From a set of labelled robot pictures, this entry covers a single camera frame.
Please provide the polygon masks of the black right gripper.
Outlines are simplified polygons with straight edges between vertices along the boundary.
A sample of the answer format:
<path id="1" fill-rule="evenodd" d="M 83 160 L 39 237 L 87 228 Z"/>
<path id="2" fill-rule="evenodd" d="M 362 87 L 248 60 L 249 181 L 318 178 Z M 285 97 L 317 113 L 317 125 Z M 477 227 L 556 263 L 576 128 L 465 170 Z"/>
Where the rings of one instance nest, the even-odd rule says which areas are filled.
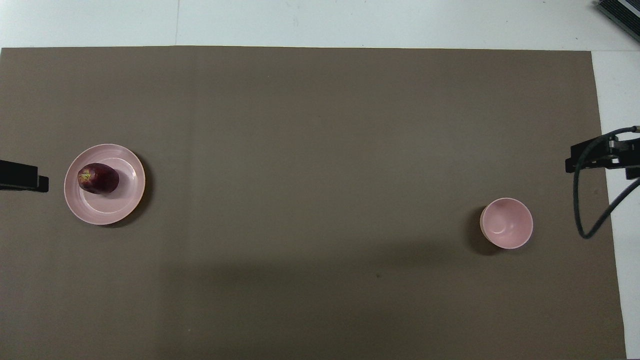
<path id="1" fill-rule="evenodd" d="M 582 169 L 625 169 L 627 180 L 640 178 L 640 139 L 619 140 L 618 134 L 598 136 L 570 146 L 566 173 L 572 174 L 581 158 Z"/>

